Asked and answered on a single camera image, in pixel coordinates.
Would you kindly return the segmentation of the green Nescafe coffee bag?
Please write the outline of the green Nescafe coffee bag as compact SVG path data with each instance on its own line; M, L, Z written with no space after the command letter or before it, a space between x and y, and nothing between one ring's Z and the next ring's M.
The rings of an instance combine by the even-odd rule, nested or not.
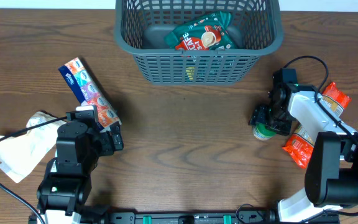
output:
M212 12L177 26L163 39L169 48L181 52L238 49L228 28L230 12ZM229 78L234 59L218 55L188 55L173 59L173 82L223 83Z

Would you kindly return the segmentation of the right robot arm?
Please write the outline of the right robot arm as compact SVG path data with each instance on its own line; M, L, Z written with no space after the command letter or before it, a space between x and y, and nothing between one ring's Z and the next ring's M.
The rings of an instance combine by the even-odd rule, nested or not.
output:
M313 85L298 83L296 71L273 73L269 104L256 106L249 124L258 138L289 135L298 121L314 142L305 186L278 202L282 223L308 223L323 215L358 216L358 132L339 119Z

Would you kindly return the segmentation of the green lid jar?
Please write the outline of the green lid jar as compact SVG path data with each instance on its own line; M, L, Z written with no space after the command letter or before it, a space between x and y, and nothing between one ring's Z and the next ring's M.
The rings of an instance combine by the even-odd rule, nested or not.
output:
M266 126L263 124L256 124L252 128L252 132L253 135L261 141L269 140L270 138L276 135L276 132L268 130Z

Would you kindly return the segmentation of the orange pasta packet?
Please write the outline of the orange pasta packet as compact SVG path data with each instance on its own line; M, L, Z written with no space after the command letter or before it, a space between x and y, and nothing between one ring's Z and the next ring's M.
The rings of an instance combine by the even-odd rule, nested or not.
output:
M323 91L323 101L335 115L340 116L351 102L351 98L339 90L335 82L331 82ZM313 148L314 141L300 124L282 147L302 169L307 168Z

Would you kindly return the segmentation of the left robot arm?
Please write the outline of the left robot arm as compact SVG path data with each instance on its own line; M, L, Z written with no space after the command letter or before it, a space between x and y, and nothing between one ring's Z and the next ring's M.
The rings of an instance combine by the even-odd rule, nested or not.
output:
M57 156L46 168L37 189L37 209L44 223L109 223L108 207L89 207L91 173L98 159L124 148L120 124L98 128L95 106L79 106L67 113L57 129Z

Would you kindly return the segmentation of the colourful tissue pack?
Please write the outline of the colourful tissue pack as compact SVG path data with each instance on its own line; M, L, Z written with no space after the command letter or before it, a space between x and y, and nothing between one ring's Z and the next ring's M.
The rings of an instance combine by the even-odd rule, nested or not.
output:
M101 131L109 131L113 124L122 125L116 110L103 95L80 58L74 58L63 64L58 68L58 71L81 106L91 105L96 107L98 127Z

